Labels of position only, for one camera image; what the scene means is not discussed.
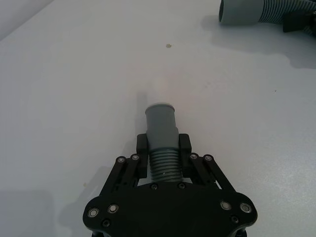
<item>black plastic part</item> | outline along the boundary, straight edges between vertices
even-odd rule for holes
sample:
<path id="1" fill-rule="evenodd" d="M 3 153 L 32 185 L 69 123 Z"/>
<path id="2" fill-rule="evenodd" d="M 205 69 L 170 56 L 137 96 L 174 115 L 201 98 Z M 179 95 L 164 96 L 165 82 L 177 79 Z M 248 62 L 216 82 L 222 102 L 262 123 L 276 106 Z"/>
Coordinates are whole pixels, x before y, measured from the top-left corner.
<path id="1" fill-rule="evenodd" d="M 305 11 L 297 10 L 285 14 L 283 16 L 283 32 L 292 32 L 303 30 L 309 26 L 314 34 L 316 34 L 316 10 Z"/>
<path id="2" fill-rule="evenodd" d="M 93 237 L 246 237 L 245 228 L 255 223 L 257 211 L 252 201 L 234 188 L 211 155 L 192 153 L 190 138 L 179 134 L 182 169 L 192 184 L 157 182 L 137 186 L 144 177 L 148 144 L 145 134 L 137 137 L 140 159 L 119 157 L 100 193 L 85 207 L 83 222 Z M 231 205 L 224 210 L 221 202 Z M 248 203 L 251 213 L 241 210 Z M 111 204 L 119 206 L 115 213 Z M 97 207 L 91 218 L 88 212 Z"/>

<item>ribbed hose section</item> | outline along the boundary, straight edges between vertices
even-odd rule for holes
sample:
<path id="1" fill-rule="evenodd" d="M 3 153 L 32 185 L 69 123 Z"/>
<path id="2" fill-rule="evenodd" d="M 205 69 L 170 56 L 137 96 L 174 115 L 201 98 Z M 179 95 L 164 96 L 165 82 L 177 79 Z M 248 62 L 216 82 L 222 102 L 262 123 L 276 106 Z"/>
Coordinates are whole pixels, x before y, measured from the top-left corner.
<path id="1" fill-rule="evenodd" d="M 179 153 L 166 150 L 156 151 L 149 155 L 153 182 L 182 181 Z"/>
<path id="2" fill-rule="evenodd" d="M 264 0 L 259 22 L 282 24 L 283 15 L 296 10 L 316 11 L 316 2 L 314 0 Z M 308 26 L 303 31 L 313 34 Z"/>

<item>white surface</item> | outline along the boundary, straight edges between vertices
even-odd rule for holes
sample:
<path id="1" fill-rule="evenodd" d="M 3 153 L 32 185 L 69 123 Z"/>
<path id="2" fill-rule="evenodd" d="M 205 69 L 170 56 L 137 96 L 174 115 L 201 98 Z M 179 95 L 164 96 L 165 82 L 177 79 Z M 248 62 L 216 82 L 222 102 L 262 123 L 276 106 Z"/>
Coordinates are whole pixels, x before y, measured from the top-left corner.
<path id="1" fill-rule="evenodd" d="M 0 0 L 0 40 L 53 0 Z"/>
<path id="2" fill-rule="evenodd" d="M 83 209 L 160 94 L 255 203 L 248 236 L 315 236 L 315 40 L 221 28 L 218 7 L 56 0 L 0 43 L 1 236 L 90 236 Z"/>

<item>gray plastic tube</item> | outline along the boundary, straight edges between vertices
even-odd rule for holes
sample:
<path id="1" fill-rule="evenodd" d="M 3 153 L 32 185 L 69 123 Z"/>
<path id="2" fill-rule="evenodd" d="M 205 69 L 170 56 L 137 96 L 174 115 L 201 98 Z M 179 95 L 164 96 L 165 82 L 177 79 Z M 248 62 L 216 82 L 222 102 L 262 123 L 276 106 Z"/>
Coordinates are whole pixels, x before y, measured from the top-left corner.
<path id="1" fill-rule="evenodd" d="M 282 24 L 283 15 L 296 10 L 316 11 L 316 0 L 222 0 L 219 21 L 225 25 Z M 304 31 L 312 34 L 308 26 Z"/>
<path id="2" fill-rule="evenodd" d="M 174 108 L 169 104 L 155 104 L 145 113 L 152 180 L 181 181 L 179 131 Z"/>

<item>metal screw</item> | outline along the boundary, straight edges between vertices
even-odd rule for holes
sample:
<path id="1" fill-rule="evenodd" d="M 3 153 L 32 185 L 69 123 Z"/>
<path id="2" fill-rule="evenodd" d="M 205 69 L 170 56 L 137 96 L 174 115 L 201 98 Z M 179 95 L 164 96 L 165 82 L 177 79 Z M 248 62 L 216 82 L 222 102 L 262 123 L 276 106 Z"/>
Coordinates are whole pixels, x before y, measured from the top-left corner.
<path id="1" fill-rule="evenodd" d="M 152 184 L 150 187 L 153 190 L 157 190 L 158 189 L 158 185 L 157 184 Z"/>
<path id="2" fill-rule="evenodd" d="M 96 217 L 99 213 L 99 209 L 94 207 L 88 211 L 88 217 Z"/>
<path id="3" fill-rule="evenodd" d="M 103 227 L 109 227 L 110 226 L 110 220 L 109 219 L 105 219 L 103 222 L 102 222 L 102 226 Z"/>
<path id="4" fill-rule="evenodd" d="M 118 211 L 118 209 L 119 209 L 118 205 L 112 204 L 112 205 L 109 206 L 108 212 L 109 213 L 116 213 Z"/>
<path id="5" fill-rule="evenodd" d="M 226 211 L 228 211 L 228 210 L 230 210 L 232 208 L 232 206 L 226 201 L 222 201 L 221 202 L 221 207 L 222 207 L 222 209 L 224 209 Z"/>
<path id="6" fill-rule="evenodd" d="M 190 155 L 190 158 L 191 159 L 196 159 L 196 158 L 198 158 L 196 155 L 194 155 L 194 154 L 192 154 L 192 155 Z"/>
<path id="7" fill-rule="evenodd" d="M 235 224 L 238 224 L 239 219 L 238 219 L 238 217 L 236 217 L 236 216 L 232 216 L 232 217 L 231 217 L 231 221 L 232 221 L 233 223 L 235 223 Z"/>
<path id="8" fill-rule="evenodd" d="M 212 160 L 212 157 L 206 156 L 204 159 L 210 161 L 210 160 Z"/>
<path id="9" fill-rule="evenodd" d="M 124 161 L 125 161 L 124 158 L 122 158 L 122 157 L 118 158 L 118 163 L 123 163 Z"/>
<path id="10" fill-rule="evenodd" d="M 179 189 L 185 189 L 186 185 L 184 183 L 178 184 Z"/>
<path id="11" fill-rule="evenodd" d="M 240 204 L 240 208 L 245 213 L 250 213 L 252 211 L 251 206 L 247 203 Z"/>
<path id="12" fill-rule="evenodd" d="M 138 160 L 138 159 L 139 159 L 139 156 L 138 156 L 138 155 L 134 155 L 134 156 L 132 157 L 132 159 L 133 159 L 133 160 Z"/>

